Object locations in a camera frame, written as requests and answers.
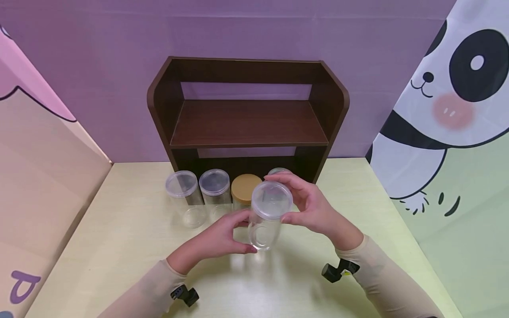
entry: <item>panda paw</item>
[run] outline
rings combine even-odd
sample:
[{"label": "panda paw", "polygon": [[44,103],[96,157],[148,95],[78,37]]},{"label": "panda paw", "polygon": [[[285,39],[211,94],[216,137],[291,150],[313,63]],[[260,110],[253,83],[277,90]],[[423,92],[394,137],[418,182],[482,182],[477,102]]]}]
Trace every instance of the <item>panda paw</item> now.
[{"label": "panda paw", "polygon": [[413,215],[416,215],[417,212],[424,213],[426,211],[426,206],[430,205],[426,199],[426,193],[422,191],[419,191],[408,198],[401,199],[400,202],[406,206],[405,210],[409,211]]}]

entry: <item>wooden shelf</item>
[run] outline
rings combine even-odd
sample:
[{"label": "wooden shelf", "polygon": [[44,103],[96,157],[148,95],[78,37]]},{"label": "wooden shelf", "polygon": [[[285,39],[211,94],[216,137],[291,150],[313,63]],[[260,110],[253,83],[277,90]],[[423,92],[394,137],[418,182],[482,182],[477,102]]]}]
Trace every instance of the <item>wooden shelf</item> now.
[{"label": "wooden shelf", "polygon": [[326,146],[309,102],[186,100],[171,148]]},{"label": "wooden shelf", "polygon": [[[311,84],[302,100],[186,100],[181,82]],[[263,177],[284,167],[316,182],[350,99],[323,61],[168,57],[147,93],[147,104],[175,171],[199,177],[221,168],[230,178]],[[294,156],[200,158],[199,148],[295,147]]]}]

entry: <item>person's right hand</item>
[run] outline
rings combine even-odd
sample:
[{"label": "person's right hand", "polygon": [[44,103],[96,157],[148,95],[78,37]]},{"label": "person's right hand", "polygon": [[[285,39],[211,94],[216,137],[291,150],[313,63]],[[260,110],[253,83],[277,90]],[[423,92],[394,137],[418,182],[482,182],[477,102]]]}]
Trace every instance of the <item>person's right hand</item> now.
[{"label": "person's right hand", "polygon": [[320,189],[291,172],[265,176],[267,181],[281,182],[288,187],[300,212],[281,216],[281,223],[301,225],[327,236],[339,250],[351,250],[362,243],[362,232],[338,213]]}]

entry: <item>wooden lid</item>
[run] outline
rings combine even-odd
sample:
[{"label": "wooden lid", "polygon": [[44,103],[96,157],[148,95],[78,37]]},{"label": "wooden lid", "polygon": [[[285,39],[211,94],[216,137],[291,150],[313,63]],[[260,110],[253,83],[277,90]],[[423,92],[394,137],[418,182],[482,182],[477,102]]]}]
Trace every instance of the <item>wooden lid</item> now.
[{"label": "wooden lid", "polygon": [[242,204],[251,204],[253,190],[262,179],[255,175],[244,174],[236,177],[232,182],[232,197]]}]

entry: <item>purple wall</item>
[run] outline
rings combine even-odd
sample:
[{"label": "purple wall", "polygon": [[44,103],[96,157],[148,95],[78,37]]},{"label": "purple wall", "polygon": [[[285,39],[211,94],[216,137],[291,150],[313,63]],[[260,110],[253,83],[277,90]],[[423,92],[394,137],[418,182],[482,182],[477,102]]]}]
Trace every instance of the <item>purple wall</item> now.
[{"label": "purple wall", "polygon": [[0,23],[113,162],[165,161],[147,88],[168,55],[324,60],[350,92],[332,157],[361,157],[454,0],[24,0]]}]

